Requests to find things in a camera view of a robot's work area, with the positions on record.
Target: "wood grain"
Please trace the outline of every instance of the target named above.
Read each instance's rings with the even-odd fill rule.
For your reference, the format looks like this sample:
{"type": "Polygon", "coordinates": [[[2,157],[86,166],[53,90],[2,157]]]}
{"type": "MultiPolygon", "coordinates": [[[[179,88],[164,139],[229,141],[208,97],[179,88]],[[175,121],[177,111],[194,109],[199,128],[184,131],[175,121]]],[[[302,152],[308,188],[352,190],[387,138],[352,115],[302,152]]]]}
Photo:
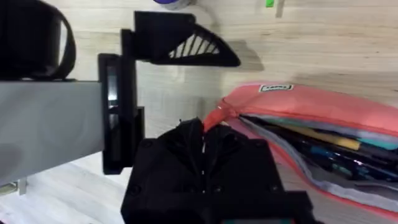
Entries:
{"type": "MultiPolygon", "coordinates": [[[[133,11],[163,11],[151,0],[47,0],[75,31],[78,63],[71,77],[96,80],[96,55],[119,52],[120,28],[134,28],[133,11]]],[[[139,104],[147,136],[179,119],[203,118],[240,83],[267,80],[306,84],[398,106],[398,1],[286,0],[282,18],[265,0],[198,0],[182,12],[221,35],[237,52],[240,68],[155,66],[140,62],[139,104]]],[[[279,168],[288,189],[307,189],[279,168]]],[[[122,223],[119,206],[129,171],[101,174],[99,154],[29,179],[25,196],[0,198],[0,220],[13,223],[122,223]]],[[[309,190],[325,223],[395,223],[326,199],[309,190]]]]}

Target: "gray panel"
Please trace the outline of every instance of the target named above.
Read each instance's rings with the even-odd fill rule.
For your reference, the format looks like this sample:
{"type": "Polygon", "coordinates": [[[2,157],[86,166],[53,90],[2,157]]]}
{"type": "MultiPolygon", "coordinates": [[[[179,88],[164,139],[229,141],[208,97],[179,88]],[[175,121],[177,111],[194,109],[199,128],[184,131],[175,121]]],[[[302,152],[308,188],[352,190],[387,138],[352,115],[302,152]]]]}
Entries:
{"type": "Polygon", "coordinates": [[[102,149],[100,83],[0,83],[0,185],[102,149]]]}

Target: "teal fabric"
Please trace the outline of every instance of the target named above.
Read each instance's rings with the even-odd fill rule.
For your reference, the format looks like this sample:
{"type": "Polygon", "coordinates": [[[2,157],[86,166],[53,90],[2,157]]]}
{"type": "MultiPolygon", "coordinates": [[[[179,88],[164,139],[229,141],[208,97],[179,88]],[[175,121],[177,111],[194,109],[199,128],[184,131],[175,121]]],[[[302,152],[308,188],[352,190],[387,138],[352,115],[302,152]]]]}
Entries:
{"type": "Polygon", "coordinates": [[[395,150],[398,148],[397,144],[390,143],[390,142],[378,141],[378,140],[373,140],[373,139],[363,139],[363,138],[360,138],[358,140],[361,142],[371,144],[373,146],[379,146],[379,147],[381,147],[383,149],[387,149],[387,150],[395,150]]]}

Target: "label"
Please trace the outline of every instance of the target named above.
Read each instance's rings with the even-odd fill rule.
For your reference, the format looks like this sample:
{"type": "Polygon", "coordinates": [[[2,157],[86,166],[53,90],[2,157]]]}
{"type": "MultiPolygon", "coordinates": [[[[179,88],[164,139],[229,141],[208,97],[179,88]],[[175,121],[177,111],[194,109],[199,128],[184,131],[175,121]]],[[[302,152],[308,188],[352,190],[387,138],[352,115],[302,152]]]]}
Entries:
{"type": "Polygon", "coordinates": [[[293,90],[294,85],[262,85],[259,92],[272,90],[293,90]]]}

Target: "red zipper pull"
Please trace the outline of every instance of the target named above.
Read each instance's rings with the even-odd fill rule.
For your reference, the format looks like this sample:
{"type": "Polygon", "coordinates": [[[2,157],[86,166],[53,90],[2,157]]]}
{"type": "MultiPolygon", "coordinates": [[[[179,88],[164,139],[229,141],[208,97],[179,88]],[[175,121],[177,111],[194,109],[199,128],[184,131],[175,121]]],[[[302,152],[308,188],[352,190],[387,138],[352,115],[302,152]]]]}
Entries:
{"type": "Polygon", "coordinates": [[[205,127],[205,132],[210,130],[212,127],[220,124],[221,122],[230,119],[230,118],[237,118],[239,113],[237,113],[232,107],[230,106],[219,106],[217,109],[210,112],[209,115],[203,121],[203,125],[205,127]]]}

